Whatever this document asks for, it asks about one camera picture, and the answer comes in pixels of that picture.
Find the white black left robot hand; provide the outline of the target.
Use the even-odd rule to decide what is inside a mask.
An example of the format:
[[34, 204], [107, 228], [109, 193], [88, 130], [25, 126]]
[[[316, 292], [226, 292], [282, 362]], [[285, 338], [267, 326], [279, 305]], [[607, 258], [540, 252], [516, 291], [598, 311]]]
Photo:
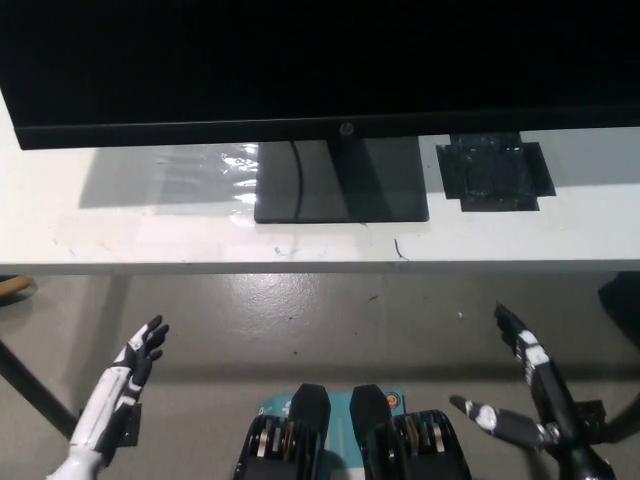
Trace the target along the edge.
[[129, 339], [92, 391], [71, 437], [72, 448], [96, 453], [104, 466], [110, 464], [168, 331], [157, 315]]

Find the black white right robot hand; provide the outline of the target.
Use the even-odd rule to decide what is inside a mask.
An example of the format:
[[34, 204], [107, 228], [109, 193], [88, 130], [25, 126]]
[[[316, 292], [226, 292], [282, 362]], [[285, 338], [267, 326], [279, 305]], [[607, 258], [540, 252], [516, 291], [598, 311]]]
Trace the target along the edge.
[[459, 395], [451, 396], [450, 403], [485, 433], [524, 449], [553, 451], [586, 446], [586, 429], [552, 357], [506, 306], [497, 303], [494, 315], [502, 339], [511, 348], [529, 386], [539, 418], [534, 420]]

